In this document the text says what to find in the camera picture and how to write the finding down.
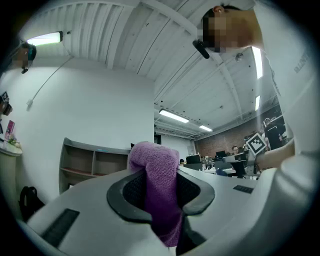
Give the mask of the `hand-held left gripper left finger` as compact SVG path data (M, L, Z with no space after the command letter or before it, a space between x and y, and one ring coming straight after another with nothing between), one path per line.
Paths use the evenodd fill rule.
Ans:
M94 177L68 189L42 207L27 222L38 235L63 212L79 212L58 246L69 256L172 256L149 224L127 222L107 202L109 187L131 174L122 170Z

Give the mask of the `wooden shelf unit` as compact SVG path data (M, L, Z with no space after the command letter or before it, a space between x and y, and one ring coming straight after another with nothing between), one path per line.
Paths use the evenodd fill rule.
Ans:
M91 145L64 138L59 161L59 193L83 181L125 170L129 149Z

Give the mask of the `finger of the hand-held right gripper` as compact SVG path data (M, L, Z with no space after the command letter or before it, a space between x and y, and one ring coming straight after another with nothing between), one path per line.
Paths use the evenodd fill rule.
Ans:
M247 156L245 153L238 153L234 155L225 156L222 158L222 161L224 163L236 163L236 162L246 161L246 160L247 160Z

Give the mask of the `pink flower bouquet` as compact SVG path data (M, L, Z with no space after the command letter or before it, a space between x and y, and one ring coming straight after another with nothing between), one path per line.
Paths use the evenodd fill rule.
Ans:
M14 134L11 134L8 139L7 139L7 142L12 145L12 146L15 146L16 148L18 149L21 149L21 144L17 141L17 138L15 137Z

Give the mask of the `person's right forearm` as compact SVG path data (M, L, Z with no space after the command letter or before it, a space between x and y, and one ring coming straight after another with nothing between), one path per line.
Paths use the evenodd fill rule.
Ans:
M286 145L260 154L255 164L260 170L279 168L282 162L295 155L295 141L292 138Z

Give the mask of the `black backpack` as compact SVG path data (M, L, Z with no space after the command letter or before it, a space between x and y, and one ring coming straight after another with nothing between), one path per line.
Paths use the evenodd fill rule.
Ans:
M30 217L45 204L38 198L37 189L34 186L24 186L19 196L19 208L22 219L27 222Z

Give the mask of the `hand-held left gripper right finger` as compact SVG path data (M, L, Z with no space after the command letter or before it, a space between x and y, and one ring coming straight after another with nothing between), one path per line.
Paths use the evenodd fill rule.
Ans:
M180 167L176 195L182 226L176 247L183 255L218 235L247 203L256 181Z

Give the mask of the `purple wiping cloth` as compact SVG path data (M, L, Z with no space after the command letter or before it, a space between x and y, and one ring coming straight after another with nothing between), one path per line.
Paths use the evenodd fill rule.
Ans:
M131 169L146 171L144 211L152 217L151 227L166 247L176 247L181 233L182 210L177 200L179 152L156 143L142 141L131 149Z

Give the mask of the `pink card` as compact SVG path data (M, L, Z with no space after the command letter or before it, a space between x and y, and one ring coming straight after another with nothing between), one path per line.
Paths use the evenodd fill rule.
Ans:
M5 140L9 140L12 136L12 134L14 133L14 129L15 129L15 122L12 120L9 120L7 128L6 128L6 132L5 132Z

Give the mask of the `person's white t-shirt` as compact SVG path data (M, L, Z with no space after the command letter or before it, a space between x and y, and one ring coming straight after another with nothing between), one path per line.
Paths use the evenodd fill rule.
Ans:
M320 73L313 45L272 2L256 0L253 10L295 155L319 153Z

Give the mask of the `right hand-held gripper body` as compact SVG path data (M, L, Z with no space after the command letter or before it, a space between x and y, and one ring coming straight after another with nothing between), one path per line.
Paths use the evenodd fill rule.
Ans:
M257 165L255 163L256 157L265 150L267 144L262 139L261 135L256 133L246 142L246 147L248 148L248 158L245 172L247 175L258 175Z

